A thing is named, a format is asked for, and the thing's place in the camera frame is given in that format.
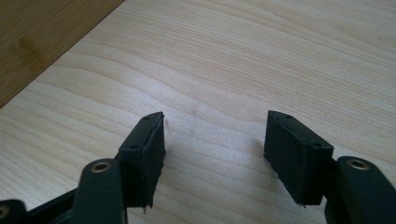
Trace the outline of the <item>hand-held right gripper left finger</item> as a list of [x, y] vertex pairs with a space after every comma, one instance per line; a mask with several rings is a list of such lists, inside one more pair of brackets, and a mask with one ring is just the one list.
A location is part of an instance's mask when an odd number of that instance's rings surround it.
[[146, 115], [119, 148], [118, 162], [126, 207], [153, 206], [166, 154], [163, 119], [163, 112]]

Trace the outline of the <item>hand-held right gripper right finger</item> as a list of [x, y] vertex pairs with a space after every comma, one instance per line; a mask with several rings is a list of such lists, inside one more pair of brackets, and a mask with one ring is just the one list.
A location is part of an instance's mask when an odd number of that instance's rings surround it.
[[332, 153], [330, 143], [295, 117], [268, 112], [263, 155], [297, 204], [321, 203]]

